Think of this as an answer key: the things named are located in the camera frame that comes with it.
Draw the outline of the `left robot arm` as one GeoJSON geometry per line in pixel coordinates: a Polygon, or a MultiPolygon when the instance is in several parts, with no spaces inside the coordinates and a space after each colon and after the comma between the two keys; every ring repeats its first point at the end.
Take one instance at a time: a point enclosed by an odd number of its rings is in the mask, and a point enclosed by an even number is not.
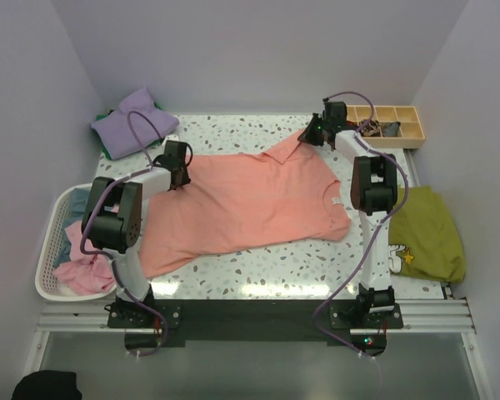
{"type": "Polygon", "coordinates": [[[130,302],[126,315],[138,327],[150,325],[156,317],[156,307],[145,299],[151,286],[138,257],[143,204],[159,193],[189,184],[192,160],[188,143],[167,140],[152,165],[120,178],[97,177],[90,187],[80,250],[108,260],[117,296],[130,302]]]}

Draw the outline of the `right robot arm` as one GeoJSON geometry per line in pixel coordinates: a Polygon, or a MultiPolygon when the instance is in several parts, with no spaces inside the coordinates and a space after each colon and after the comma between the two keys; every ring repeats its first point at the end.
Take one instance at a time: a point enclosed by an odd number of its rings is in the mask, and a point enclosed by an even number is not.
{"type": "Polygon", "coordinates": [[[394,156],[374,149],[348,124],[345,102],[328,97],[322,102],[322,112],[312,115],[298,141],[313,146],[328,143],[352,165],[350,200],[362,227],[363,254],[346,283],[360,276],[354,316],[360,325],[371,328],[395,307],[388,266],[388,237],[398,200],[399,165],[394,156]]]}

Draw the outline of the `salmon pink t-shirt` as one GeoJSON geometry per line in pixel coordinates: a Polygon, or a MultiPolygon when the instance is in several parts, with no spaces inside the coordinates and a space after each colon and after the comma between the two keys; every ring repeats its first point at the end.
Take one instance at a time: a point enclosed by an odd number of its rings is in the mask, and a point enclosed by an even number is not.
{"type": "Polygon", "coordinates": [[[150,198],[139,252],[147,278],[203,255],[307,238],[339,242],[350,228],[341,183],[296,134],[259,154],[197,155],[191,182],[150,198]]]}

